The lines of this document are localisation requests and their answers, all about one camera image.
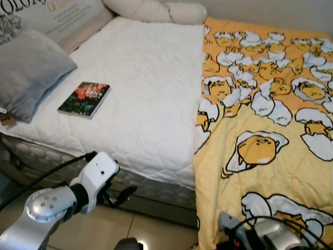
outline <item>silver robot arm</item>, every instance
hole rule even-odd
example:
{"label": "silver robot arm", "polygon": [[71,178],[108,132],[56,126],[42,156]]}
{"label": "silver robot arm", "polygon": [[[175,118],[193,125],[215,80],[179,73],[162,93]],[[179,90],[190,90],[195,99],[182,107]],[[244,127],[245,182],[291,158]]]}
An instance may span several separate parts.
{"label": "silver robot arm", "polygon": [[33,193],[19,219],[0,236],[0,250],[46,249],[49,236],[60,224],[74,214],[89,214],[95,209],[100,191],[118,171],[117,163],[101,152],[71,181],[70,186]]}

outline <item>book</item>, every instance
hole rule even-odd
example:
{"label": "book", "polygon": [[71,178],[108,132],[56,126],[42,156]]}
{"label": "book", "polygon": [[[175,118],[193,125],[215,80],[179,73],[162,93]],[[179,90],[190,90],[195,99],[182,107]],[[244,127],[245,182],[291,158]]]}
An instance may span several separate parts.
{"label": "book", "polygon": [[82,82],[61,104],[58,112],[91,119],[110,89],[107,84]]}

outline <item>yellow blanket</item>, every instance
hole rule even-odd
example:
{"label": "yellow blanket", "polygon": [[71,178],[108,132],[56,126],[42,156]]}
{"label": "yellow blanket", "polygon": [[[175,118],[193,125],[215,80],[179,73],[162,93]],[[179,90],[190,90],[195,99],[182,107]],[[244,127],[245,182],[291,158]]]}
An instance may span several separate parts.
{"label": "yellow blanket", "polygon": [[221,211],[291,219],[333,241],[332,75],[327,35],[206,20],[194,160],[200,249],[222,240]]}

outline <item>quilted mattress pad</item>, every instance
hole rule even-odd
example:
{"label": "quilted mattress pad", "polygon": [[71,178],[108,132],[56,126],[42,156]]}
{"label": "quilted mattress pad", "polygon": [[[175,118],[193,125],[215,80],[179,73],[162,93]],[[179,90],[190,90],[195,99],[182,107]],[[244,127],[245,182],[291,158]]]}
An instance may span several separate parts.
{"label": "quilted mattress pad", "polygon": [[[203,26],[115,18],[70,55],[78,68],[45,93],[30,124],[0,132],[73,156],[105,151],[128,171],[192,189],[202,41]],[[111,85],[92,120],[58,113],[83,81]]]}

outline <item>floor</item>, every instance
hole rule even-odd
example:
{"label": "floor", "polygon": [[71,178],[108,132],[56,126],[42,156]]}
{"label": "floor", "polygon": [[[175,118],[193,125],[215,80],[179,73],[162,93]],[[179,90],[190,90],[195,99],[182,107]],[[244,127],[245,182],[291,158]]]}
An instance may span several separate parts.
{"label": "floor", "polygon": [[[0,212],[0,234],[21,214],[23,195]],[[117,209],[98,206],[75,215],[49,239],[49,250],[112,250],[119,240],[137,238],[145,250],[187,250],[198,241],[196,230]]]}

